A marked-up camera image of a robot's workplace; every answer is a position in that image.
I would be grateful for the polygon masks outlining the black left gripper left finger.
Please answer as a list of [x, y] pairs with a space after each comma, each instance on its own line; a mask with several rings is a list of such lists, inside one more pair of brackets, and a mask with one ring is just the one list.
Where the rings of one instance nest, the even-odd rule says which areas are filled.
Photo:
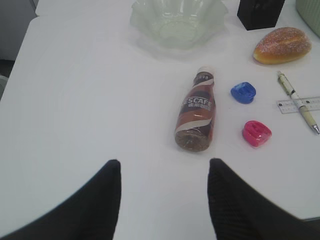
[[109, 160], [67, 200], [4, 240], [111, 240], [121, 205], [121, 163]]

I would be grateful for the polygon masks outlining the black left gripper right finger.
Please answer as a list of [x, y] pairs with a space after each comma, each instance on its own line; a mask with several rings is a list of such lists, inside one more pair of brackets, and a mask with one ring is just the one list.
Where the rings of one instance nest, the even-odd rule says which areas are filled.
[[208, 207], [218, 240], [318, 240], [320, 232], [278, 207], [212, 158], [208, 172]]

